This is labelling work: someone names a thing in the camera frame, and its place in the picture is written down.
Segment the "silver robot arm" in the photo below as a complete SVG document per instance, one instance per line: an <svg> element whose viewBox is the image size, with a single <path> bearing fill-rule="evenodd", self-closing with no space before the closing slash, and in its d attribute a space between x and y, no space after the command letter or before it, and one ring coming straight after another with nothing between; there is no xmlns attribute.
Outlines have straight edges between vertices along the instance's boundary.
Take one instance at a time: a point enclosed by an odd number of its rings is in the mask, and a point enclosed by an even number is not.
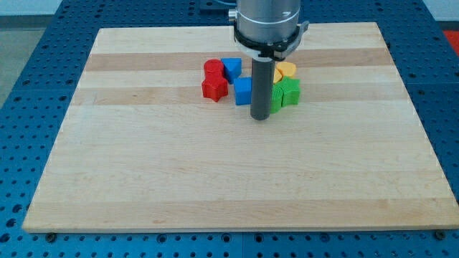
<svg viewBox="0 0 459 258"><path fill-rule="evenodd" d="M300 0L237 0L228 11L236 46L258 62L282 62L300 45L309 22Z"/></svg>

